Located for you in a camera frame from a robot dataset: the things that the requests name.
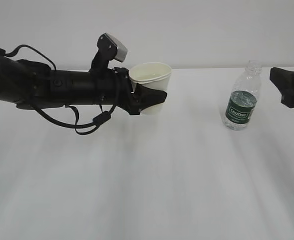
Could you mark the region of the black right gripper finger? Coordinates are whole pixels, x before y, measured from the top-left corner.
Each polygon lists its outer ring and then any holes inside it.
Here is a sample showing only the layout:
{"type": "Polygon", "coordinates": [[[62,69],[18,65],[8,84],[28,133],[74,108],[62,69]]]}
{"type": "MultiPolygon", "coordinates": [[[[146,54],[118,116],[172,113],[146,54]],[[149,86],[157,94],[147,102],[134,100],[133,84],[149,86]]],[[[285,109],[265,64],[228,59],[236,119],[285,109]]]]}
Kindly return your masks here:
{"type": "Polygon", "coordinates": [[[281,103],[294,108],[294,71],[273,67],[269,79],[281,93],[281,103]]]}

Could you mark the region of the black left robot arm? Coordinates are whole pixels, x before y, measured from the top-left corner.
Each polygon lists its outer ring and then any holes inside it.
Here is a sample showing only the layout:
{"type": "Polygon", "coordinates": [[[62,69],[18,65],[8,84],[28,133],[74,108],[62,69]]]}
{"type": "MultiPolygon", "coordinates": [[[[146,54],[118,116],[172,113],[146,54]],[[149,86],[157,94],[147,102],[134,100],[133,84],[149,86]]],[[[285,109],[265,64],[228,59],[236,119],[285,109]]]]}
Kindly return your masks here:
{"type": "Polygon", "coordinates": [[[139,84],[132,87],[126,68],[89,71],[54,70],[49,65],[26,59],[12,60],[0,48],[0,101],[18,109],[51,109],[68,105],[115,105],[139,115],[143,110],[165,102],[167,93],[139,84]]]}

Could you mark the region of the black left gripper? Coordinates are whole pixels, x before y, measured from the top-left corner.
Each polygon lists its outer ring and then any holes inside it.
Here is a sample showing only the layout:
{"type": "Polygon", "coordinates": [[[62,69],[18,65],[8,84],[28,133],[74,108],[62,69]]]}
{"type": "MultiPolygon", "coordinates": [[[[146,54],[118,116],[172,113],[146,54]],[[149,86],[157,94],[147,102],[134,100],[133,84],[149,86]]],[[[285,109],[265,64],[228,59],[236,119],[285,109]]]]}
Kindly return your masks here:
{"type": "Polygon", "coordinates": [[[129,70],[124,67],[110,69],[111,79],[115,86],[115,97],[109,110],[111,115],[116,107],[126,111],[131,116],[138,116],[141,112],[160,112],[166,100],[167,93],[163,90],[148,88],[137,83],[133,91],[129,78],[129,70]]]}

